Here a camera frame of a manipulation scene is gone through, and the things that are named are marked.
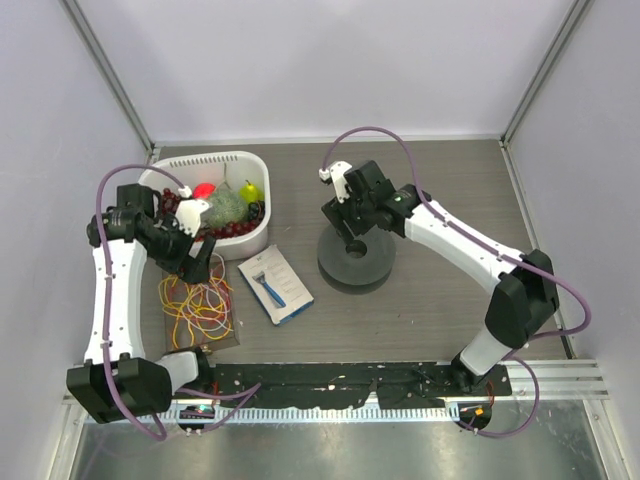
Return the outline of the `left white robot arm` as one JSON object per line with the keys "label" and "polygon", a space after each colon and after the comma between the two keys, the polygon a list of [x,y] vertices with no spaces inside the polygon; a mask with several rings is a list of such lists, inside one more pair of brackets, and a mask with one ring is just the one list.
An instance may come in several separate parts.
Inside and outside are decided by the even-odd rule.
{"label": "left white robot arm", "polygon": [[141,337],[144,267],[153,260],[188,285],[204,283],[216,240],[207,236],[191,252],[201,216],[209,205],[183,198],[174,213],[156,209],[158,191],[140,184],[118,187],[116,203],[87,227],[96,273],[95,305],[89,345],[80,367],[68,370],[66,385],[98,423],[160,414],[181,389],[205,397],[213,375],[199,347],[187,347],[148,360]]}

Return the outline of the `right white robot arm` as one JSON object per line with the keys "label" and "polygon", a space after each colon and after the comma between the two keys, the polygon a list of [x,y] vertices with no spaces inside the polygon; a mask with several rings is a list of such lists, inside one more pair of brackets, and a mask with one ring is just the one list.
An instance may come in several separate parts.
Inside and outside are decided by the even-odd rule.
{"label": "right white robot arm", "polygon": [[334,189],[321,210],[343,243],[343,252],[371,252],[370,230],[393,232],[423,245],[469,275],[491,296],[484,325],[452,360],[457,391],[472,395],[507,355],[522,348],[559,306],[550,258],[525,254],[479,233],[447,212],[418,186],[393,186],[374,161],[359,167],[338,161],[318,172]]}

